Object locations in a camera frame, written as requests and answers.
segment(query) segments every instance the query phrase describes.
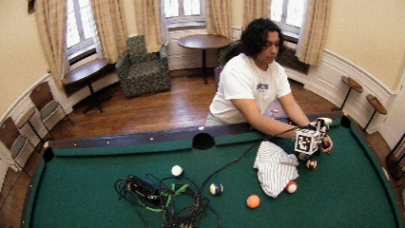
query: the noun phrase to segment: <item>black device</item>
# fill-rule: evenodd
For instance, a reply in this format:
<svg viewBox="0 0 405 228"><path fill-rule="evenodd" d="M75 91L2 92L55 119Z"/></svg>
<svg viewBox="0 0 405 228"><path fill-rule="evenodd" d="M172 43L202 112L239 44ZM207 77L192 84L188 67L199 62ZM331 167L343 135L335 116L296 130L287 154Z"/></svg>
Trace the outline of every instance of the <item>black device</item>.
<svg viewBox="0 0 405 228"><path fill-rule="evenodd" d="M142 196L155 205L160 204L159 187L151 181L146 181L138 176L131 176L127 180L127 187L131 192Z"/></svg>

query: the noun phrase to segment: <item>pool table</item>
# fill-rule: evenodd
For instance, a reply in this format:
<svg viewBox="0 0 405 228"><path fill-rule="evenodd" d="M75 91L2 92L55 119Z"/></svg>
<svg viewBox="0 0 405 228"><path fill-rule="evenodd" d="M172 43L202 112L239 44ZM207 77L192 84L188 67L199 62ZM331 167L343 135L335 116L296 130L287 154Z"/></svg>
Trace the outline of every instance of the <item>pool table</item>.
<svg viewBox="0 0 405 228"><path fill-rule="evenodd" d="M299 164L298 190L283 191L278 198L266 194L254 162L264 139L288 153L294 141L271 138L244 123L53 141L25 226L163 227L162 205L143 198L132 203L115 190L119 180L135 176L155 186L163 186L163 180L164 185L190 185L190 193L174 196L172 203L188 208L195 196L204 198L199 227L403 227L392 184L363 131L343 116L328 135L334 154L316 157L314 170ZM180 178L172 178L176 164L184 170ZM214 182L224 187L219 196L210 191ZM262 199L256 209L247 206L251 195Z"/></svg>

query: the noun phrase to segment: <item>man's hand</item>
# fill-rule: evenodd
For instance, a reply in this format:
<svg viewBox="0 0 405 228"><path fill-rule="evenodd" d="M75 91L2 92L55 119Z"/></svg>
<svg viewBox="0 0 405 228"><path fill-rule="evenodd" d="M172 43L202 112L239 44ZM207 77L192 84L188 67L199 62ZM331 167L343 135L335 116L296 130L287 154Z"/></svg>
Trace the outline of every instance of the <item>man's hand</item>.
<svg viewBox="0 0 405 228"><path fill-rule="evenodd" d="M334 152L334 141L328 135L322 140L322 151L328 154Z"/></svg>

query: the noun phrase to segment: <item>striped cloth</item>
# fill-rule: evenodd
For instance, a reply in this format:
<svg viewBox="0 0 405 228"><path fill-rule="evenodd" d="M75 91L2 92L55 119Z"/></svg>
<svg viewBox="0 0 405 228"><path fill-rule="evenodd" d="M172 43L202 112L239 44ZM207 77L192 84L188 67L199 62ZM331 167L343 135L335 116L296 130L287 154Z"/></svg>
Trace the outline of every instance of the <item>striped cloth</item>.
<svg viewBox="0 0 405 228"><path fill-rule="evenodd" d="M266 193L278 198L288 183L299 177L298 158L275 143L266 141L258 151L254 168Z"/></svg>

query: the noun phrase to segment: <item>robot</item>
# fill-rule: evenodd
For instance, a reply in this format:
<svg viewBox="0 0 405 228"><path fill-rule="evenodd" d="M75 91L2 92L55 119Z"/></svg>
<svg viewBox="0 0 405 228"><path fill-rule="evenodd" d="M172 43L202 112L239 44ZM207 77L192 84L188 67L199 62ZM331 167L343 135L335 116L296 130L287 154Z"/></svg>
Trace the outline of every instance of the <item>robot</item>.
<svg viewBox="0 0 405 228"><path fill-rule="evenodd" d="M295 133L294 150L299 153L299 159L310 160L315 155L319 156L320 147L332 119L318 118L307 127L299 129Z"/></svg>

